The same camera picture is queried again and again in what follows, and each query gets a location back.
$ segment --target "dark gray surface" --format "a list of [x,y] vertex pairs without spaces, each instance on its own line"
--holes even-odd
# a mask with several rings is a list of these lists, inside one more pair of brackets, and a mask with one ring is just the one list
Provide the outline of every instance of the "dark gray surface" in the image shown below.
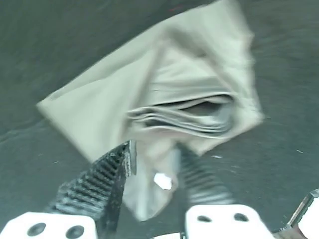
[[[59,184],[89,166],[35,103],[148,26],[185,10],[185,2],[1,1],[0,228],[25,211],[41,210]],[[241,4],[256,33],[257,89],[267,118],[206,158],[275,229],[319,187],[319,3]],[[137,223],[124,208],[118,238],[175,231],[177,205],[175,199],[146,223]]]

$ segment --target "crumpled towel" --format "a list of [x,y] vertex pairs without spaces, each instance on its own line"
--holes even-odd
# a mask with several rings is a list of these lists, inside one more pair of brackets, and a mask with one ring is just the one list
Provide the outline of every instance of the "crumpled towel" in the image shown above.
[[[236,2],[215,1],[151,27],[37,106],[91,162],[137,140],[123,200],[147,220],[177,188],[176,140],[203,154],[262,121],[252,38]],[[170,190],[156,173],[172,179]]]

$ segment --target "beige cloth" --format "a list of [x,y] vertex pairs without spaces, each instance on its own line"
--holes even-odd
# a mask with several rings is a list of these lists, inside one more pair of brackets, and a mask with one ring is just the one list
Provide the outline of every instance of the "beige cloth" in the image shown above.
[[[146,30],[38,108],[91,162],[137,139],[123,200],[147,220],[177,187],[174,140],[203,154],[262,121],[252,38],[239,6],[219,0]],[[172,178],[171,190],[154,183],[156,172]]]

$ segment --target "bracket hole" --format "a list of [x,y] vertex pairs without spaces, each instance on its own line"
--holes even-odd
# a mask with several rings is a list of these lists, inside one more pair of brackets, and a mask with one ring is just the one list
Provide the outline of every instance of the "bracket hole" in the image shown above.
[[240,222],[248,222],[249,221],[249,219],[248,219],[248,217],[246,217],[244,214],[242,214],[242,213],[236,213],[235,215],[234,215],[234,219],[236,220],[236,221],[240,221]]
[[203,216],[203,215],[198,216],[198,217],[197,217],[197,220],[198,220],[199,222],[203,222],[203,223],[210,223],[210,222],[212,221],[209,217]]

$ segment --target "ribbed rubber pad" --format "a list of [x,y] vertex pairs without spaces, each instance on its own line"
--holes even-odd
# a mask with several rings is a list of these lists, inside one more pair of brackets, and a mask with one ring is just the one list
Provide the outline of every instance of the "ribbed rubber pad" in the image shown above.
[[71,182],[64,183],[47,213],[89,216],[98,233],[115,232],[126,180],[126,164],[132,161],[132,142],[106,153],[92,167]]
[[194,205],[235,203],[232,194],[203,159],[182,143],[176,146],[180,150],[178,180],[185,191],[188,208]]

